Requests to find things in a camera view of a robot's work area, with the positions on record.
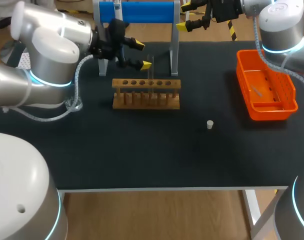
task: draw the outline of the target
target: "white table frame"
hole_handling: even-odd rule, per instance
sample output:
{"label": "white table frame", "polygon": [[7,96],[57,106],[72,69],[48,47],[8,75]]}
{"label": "white table frame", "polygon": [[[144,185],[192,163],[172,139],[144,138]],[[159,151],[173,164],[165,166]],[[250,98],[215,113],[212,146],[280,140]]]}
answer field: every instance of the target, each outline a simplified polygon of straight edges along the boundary
{"label": "white table frame", "polygon": [[[250,224],[250,235],[252,240],[263,240],[264,237],[273,229],[274,210],[276,204],[287,189],[287,186],[269,186],[269,187],[147,187],[147,188],[107,188],[107,189],[73,189],[59,190],[63,201],[65,193],[104,193],[104,192],[143,192],[143,191],[238,191],[241,190],[244,197],[246,213]],[[255,190],[275,190],[278,193],[275,195],[271,203],[261,214]]]}

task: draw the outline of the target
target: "cable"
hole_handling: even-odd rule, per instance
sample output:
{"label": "cable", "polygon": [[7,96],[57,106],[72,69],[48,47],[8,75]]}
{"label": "cable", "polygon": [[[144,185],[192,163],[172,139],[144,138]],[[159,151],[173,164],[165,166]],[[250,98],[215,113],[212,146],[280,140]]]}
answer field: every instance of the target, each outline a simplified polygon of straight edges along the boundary
{"label": "cable", "polygon": [[35,121],[39,121],[39,122],[52,122],[52,121],[56,121],[59,119],[64,118],[65,116],[67,116],[69,113],[71,113],[71,111],[76,107],[78,99],[79,99],[79,74],[80,74],[80,69],[82,67],[82,65],[87,61],[93,58],[93,55],[88,55],[86,57],[84,57],[77,65],[76,70],[75,70],[75,76],[74,76],[74,99],[73,99],[73,103],[71,105],[71,107],[63,114],[59,115],[59,116],[55,116],[55,117],[51,117],[51,118],[40,118],[37,116],[33,116],[29,113],[27,113],[26,111],[18,108],[18,107],[9,107],[9,109],[12,109],[20,114],[23,114],[24,116],[28,117],[29,119],[35,120]]}
{"label": "cable", "polygon": [[266,58],[262,54],[261,47],[260,47],[260,41],[259,41],[259,35],[258,35],[258,26],[257,26],[257,18],[256,17],[253,17],[253,28],[254,28],[255,46],[256,46],[256,50],[257,50],[258,55],[260,56],[261,60],[270,69],[272,69],[274,71],[277,71],[277,72],[280,72],[280,73],[288,74],[288,75],[300,80],[302,83],[304,83],[304,77],[302,77],[301,75],[297,74],[294,71],[284,69],[280,66],[274,65],[274,64],[270,63],[268,60],[266,60]]}

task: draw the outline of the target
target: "glowing blue ring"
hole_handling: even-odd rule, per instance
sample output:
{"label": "glowing blue ring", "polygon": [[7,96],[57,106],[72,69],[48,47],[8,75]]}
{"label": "glowing blue ring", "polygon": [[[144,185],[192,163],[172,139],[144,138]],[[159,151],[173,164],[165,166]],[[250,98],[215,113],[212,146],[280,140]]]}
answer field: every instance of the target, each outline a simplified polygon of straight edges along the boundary
{"label": "glowing blue ring", "polygon": [[298,210],[298,207],[297,207],[297,204],[296,204],[296,200],[295,200],[295,197],[294,197],[294,189],[295,189],[295,187],[296,187],[297,179],[298,179],[298,177],[296,177],[296,179],[294,180],[294,183],[293,183],[293,188],[292,188],[292,201],[293,201],[293,206],[294,206],[294,210],[295,210],[295,212],[296,212],[296,215],[297,215],[298,219],[300,220],[301,224],[302,224],[303,227],[304,227],[304,220],[303,220],[303,218],[301,217],[301,214],[299,213],[299,210]]}
{"label": "glowing blue ring", "polygon": [[268,53],[272,53],[272,54],[284,54],[284,53],[291,52],[292,50],[298,51],[301,48],[303,48],[303,46],[304,46],[304,38],[302,38],[302,40],[297,45],[295,45],[294,47],[291,47],[291,48],[289,48],[287,50],[273,51],[273,50],[267,49],[263,45],[262,45],[262,48],[264,49],[264,51],[267,51]]}
{"label": "glowing blue ring", "polygon": [[31,74],[32,78],[34,78],[36,81],[38,81],[42,84],[45,84],[45,85],[52,86],[52,87],[63,88],[63,87],[69,86],[72,83],[72,81],[70,81],[68,83],[64,83],[64,84],[51,83],[51,82],[47,82],[47,81],[44,81],[44,80],[38,78],[37,76],[35,76],[33,74],[33,72],[31,70],[30,70],[30,74]]}
{"label": "glowing blue ring", "polygon": [[61,212],[61,198],[60,198],[60,194],[59,194],[59,191],[57,191],[57,195],[58,195],[58,213],[57,213],[57,217],[56,217],[56,220],[55,220],[55,223],[52,227],[52,230],[50,231],[50,233],[47,235],[47,237],[45,238],[45,240],[49,240],[52,233],[54,232],[54,230],[56,229],[57,225],[58,225],[58,222],[59,222],[59,218],[60,218],[60,212]]}

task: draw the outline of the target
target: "yellow black striped tape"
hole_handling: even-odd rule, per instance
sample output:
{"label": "yellow black striped tape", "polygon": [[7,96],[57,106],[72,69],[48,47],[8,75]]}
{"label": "yellow black striped tape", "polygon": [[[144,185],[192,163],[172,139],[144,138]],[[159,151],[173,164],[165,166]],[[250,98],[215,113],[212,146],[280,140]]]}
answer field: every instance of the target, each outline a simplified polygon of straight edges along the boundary
{"label": "yellow black striped tape", "polygon": [[65,10],[65,9],[59,9],[58,11],[61,12],[61,13],[67,13],[67,14],[93,14],[93,12],[82,11],[82,10]]}
{"label": "yellow black striped tape", "polygon": [[227,25],[228,25],[228,29],[230,30],[230,35],[231,35],[232,41],[237,41],[238,38],[237,38],[236,31],[234,30],[232,21],[231,20],[227,21]]}

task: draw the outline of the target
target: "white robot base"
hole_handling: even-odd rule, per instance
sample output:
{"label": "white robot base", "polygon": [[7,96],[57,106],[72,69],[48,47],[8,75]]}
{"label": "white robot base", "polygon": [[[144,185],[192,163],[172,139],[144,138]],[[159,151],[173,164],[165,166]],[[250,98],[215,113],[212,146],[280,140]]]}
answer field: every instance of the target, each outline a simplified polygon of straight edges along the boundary
{"label": "white robot base", "polygon": [[67,216],[42,155],[0,133],[0,240],[65,240],[67,233]]}

